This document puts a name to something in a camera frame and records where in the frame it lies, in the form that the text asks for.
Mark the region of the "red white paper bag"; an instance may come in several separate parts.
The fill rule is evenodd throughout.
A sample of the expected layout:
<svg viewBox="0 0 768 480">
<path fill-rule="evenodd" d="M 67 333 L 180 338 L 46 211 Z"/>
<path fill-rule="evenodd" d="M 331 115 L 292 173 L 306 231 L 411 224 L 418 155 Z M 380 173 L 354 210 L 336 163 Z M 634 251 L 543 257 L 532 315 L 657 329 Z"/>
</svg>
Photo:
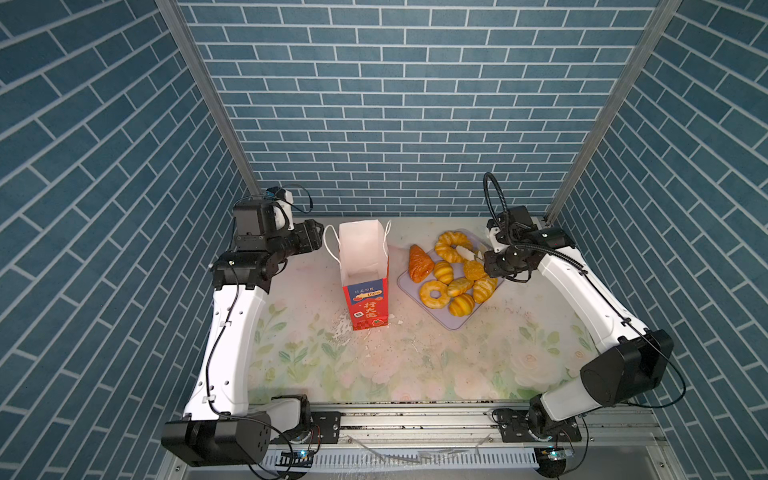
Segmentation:
<svg viewBox="0 0 768 480">
<path fill-rule="evenodd" d="M 382 224 L 376 219 L 324 228 L 325 249 L 339 265 L 354 331 L 388 325 L 390 230 L 390 221 Z"/>
</svg>

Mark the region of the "small twisted fake bread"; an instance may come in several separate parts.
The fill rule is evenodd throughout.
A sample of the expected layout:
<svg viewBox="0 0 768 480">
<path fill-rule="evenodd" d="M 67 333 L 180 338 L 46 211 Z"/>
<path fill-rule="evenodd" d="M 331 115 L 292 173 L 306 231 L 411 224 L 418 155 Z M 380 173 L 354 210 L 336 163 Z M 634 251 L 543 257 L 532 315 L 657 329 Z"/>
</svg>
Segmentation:
<svg viewBox="0 0 768 480">
<path fill-rule="evenodd" d="M 466 277 L 454 279 L 447 286 L 447 294 L 450 297 L 457 297 L 468 292 L 474 285 L 474 281 Z"/>
</svg>

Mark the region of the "oval golden fake bread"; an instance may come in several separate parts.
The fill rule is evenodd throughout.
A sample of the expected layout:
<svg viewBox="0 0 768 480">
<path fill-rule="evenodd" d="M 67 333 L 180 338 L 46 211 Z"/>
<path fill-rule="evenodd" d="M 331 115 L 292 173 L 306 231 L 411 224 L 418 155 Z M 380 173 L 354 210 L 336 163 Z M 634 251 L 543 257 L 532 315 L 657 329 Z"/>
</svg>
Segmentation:
<svg viewBox="0 0 768 480">
<path fill-rule="evenodd" d="M 463 266 L 463 273 L 464 276 L 470 281 L 477 281 L 488 277 L 484 264 L 477 260 L 465 261 Z"/>
</svg>

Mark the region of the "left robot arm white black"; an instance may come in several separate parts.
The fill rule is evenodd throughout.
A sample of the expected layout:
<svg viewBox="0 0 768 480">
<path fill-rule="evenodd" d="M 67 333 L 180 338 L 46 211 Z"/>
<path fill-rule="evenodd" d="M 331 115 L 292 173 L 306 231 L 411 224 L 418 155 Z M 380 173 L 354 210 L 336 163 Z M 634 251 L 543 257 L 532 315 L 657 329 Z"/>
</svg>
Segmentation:
<svg viewBox="0 0 768 480">
<path fill-rule="evenodd" d="M 162 446 L 191 467 L 252 467 L 273 441 L 291 446 L 313 432 L 305 395 L 256 408 L 248 396 L 254 335 L 272 280 L 290 257 L 322 246 L 322 224 L 294 222 L 297 209 L 280 187 L 233 207 L 231 245 L 210 266 L 213 310 L 201 370 L 181 419 L 167 422 L 161 436 Z"/>
</svg>

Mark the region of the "metal tongs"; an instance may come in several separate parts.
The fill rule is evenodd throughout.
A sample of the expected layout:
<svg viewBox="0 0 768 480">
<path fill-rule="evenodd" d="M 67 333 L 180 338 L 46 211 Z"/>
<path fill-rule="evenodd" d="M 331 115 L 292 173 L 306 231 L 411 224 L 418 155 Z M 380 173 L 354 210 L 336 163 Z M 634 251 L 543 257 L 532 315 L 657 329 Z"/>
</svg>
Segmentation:
<svg viewBox="0 0 768 480">
<path fill-rule="evenodd" d="M 454 249 L 464 263 L 474 261 L 480 264 L 485 263 L 485 253 L 488 251 L 488 247 L 483 243 L 479 243 L 473 248 L 457 245 Z"/>
</svg>

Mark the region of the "round striped fake bun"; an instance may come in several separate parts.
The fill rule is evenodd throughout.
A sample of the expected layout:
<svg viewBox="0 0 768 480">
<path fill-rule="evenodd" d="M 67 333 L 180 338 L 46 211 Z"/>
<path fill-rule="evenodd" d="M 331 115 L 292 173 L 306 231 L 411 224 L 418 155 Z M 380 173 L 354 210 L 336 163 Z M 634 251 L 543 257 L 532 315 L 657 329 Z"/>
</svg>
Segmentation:
<svg viewBox="0 0 768 480">
<path fill-rule="evenodd" d="M 453 297 L 449 303 L 449 313 L 454 317 L 465 317 L 472 313 L 475 301 L 472 295 L 464 293 Z"/>
</svg>

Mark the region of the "long striped fake bread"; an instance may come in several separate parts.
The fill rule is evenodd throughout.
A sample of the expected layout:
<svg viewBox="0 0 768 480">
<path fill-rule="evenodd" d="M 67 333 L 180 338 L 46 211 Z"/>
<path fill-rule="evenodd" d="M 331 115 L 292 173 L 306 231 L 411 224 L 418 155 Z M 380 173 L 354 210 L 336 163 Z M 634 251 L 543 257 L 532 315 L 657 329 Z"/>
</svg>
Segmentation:
<svg viewBox="0 0 768 480">
<path fill-rule="evenodd" d="M 495 292 L 498 286 L 498 278 L 484 277 L 474 281 L 472 297 L 476 304 L 486 302 Z"/>
</svg>

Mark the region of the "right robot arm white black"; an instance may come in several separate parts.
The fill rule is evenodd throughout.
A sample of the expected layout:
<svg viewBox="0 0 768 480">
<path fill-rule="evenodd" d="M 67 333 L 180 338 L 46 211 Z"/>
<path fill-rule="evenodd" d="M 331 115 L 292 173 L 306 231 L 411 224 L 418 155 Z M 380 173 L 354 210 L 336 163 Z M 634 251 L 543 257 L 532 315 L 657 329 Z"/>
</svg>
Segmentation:
<svg viewBox="0 0 768 480">
<path fill-rule="evenodd" d="M 539 272 L 582 320 L 597 356 L 576 378 L 535 396 L 527 425 L 540 440 L 558 435 L 576 416 L 612 407 L 655 389 L 671 365 L 674 342 L 635 317 L 595 275 L 559 227 L 538 228 L 524 207 L 494 214 L 487 223 L 491 278 L 525 283 Z"/>
</svg>

